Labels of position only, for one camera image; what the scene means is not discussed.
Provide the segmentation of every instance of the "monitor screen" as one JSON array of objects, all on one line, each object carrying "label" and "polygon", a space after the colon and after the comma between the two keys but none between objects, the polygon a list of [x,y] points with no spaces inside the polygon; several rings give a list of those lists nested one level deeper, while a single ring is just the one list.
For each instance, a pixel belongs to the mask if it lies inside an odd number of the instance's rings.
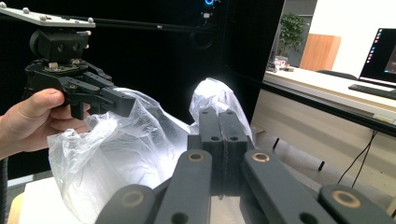
[{"label": "monitor screen", "polygon": [[359,80],[396,88],[396,28],[378,29]]}]

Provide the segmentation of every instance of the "cable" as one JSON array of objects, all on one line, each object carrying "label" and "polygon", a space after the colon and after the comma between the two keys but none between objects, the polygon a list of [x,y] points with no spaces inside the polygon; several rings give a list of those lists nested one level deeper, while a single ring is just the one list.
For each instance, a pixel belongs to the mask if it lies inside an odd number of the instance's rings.
[{"label": "cable", "polygon": [[362,163],[361,163],[361,168],[359,169],[359,172],[358,172],[358,174],[357,174],[357,176],[356,176],[356,178],[355,178],[355,181],[353,182],[352,188],[355,186],[356,180],[358,179],[358,177],[359,177],[359,175],[360,175],[360,173],[361,173],[361,169],[362,169],[363,164],[364,164],[364,162],[365,162],[365,160],[366,160],[366,158],[367,158],[367,155],[369,154],[371,144],[373,143],[373,140],[374,140],[374,138],[375,138],[375,136],[376,136],[377,133],[378,133],[378,131],[373,130],[373,134],[372,134],[372,137],[371,137],[369,143],[368,143],[367,146],[364,148],[364,150],[355,158],[355,160],[349,165],[349,167],[344,171],[344,173],[341,175],[340,179],[338,180],[338,183],[337,183],[337,184],[339,184],[339,183],[341,182],[341,180],[343,179],[344,175],[350,170],[350,168],[353,166],[353,164],[354,164],[355,161],[358,159],[358,157],[360,157],[361,154],[363,154],[364,151],[367,150],[367,152],[366,152],[366,154],[365,154],[365,156],[364,156],[364,159],[363,159],[363,161],[362,161]]},{"label": "cable", "polygon": [[7,165],[8,158],[0,161],[0,222],[5,223],[7,218]]}]

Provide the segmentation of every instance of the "finger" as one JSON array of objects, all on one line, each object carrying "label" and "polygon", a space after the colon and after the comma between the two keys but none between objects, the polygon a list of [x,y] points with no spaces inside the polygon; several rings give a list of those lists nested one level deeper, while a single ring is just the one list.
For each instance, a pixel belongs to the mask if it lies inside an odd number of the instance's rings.
[{"label": "finger", "polygon": [[49,109],[64,103],[64,95],[55,89],[38,91],[21,102],[20,112],[29,118],[38,118]]},{"label": "finger", "polygon": [[79,129],[87,126],[87,124],[79,119],[53,119],[50,126],[55,130],[64,132],[67,129]]},{"label": "finger", "polygon": [[[84,118],[86,118],[86,111],[88,111],[91,108],[90,105],[84,104],[84,108],[83,111],[84,112]],[[72,119],[72,114],[71,114],[71,110],[70,110],[70,105],[67,106],[62,106],[62,107],[57,107],[57,108],[53,108],[50,112],[50,115],[54,118],[54,119]]]},{"label": "finger", "polygon": [[84,125],[83,127],[79,127],[75,129],[77,133],[87,133],[88,132],[88,126]]}]

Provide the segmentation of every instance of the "green plant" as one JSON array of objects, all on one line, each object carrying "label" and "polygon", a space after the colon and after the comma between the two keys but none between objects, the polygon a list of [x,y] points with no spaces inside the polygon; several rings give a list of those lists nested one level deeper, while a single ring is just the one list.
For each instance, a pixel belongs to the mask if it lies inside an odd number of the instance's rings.
[{"label": "green plant", "polygon": [[284,14],[280,19],[280,33],[277,55],[288,56],[287,50],[294,49],[299,52],[305,39],[302,37],[305,21],[302,17],[289,13]]}]

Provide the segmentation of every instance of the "transparent plastic bag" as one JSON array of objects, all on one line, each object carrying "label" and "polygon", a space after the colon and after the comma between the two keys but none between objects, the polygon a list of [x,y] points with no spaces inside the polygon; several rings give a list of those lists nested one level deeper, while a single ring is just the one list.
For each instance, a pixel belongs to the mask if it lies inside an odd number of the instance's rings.
[{"label": "transparent plastic bag", "polygon": [[191,125],[194,133],[197,133],[199,127],[199,112],[210,106],[215,108],[217,114],[227,109],[232,110],[243,125],[245,134],[252,137],[247,117],[233,91],[223,82],[210,77],[200,82],[192,95],[190,114],[195,121]]},{"label": "transparent plastic bag", "polygon": [[188,134],[198,134],[200,110],[233,110],[251,136],[243,110],[225,84],[212,78],[196,88],[190,106],[195,122],[187,125],[167,114],[142,92],[118,88],[135,100],[128,118],[107,112],[86,118],[88,133],[74,130],[49,137],[49,163],[66,207],[83,223],[94,223],[120,188],[155,188],[171,177]]}]

